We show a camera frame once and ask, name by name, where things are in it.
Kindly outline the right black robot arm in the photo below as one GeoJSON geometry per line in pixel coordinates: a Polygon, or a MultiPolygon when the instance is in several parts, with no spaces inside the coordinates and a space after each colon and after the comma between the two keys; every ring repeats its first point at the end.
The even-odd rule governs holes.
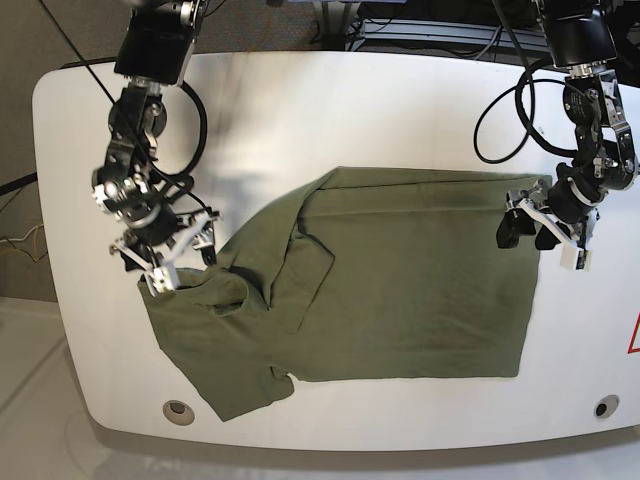
{"type": "Polygon", "coordinates": [[[112,248],[128,270],[160,267],[166,258],[158,247],[167,246],[176,254],[181,240],[210,266],[216,261],[213,223],[218,212],[205,203],[186,213],[173,209],[179,199],[191,195],[192,172],[207,142],[206,109],[184,74],[209,4],[133,1],[130,7],[131,20],[114,67],[128,83],[109,112],[111,139],[103,166],[92,176],[93,197],[126,227],[112,248]],[[158,138],[168,121],[162,97],[166,86],[179,87],[193,102],[199,119],[195,152],[176,173],[157,165],[158,138]]]}

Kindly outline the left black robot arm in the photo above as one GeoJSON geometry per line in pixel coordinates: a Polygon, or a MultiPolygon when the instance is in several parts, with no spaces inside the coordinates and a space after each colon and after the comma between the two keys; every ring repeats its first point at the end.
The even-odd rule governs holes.
{"type": "Polygon", "coordinates": [[[617,56],[605,20],[607,8],[601,1],[536,4],[550,55],[525,62],[523,74],[510,91],[526,138],[563,161],[556,167],[557,180],[552,186],[538,182],[529,191],[507,195],[507,209],[496,233],[501,249],[512,249],[521,237],[533,236],[540,251],[564,243],[585,253],[598,206],[609,192],[628,189],[638,176],[639,162],[617,76],[607,66],[617,56]],[[533,125],[535,108],[522,102],[523,91],[535,89],[534,72],[549,65],[568,72],[562,82],[562,102],[575,127],[574,150],[545,140],[533,125]]]}

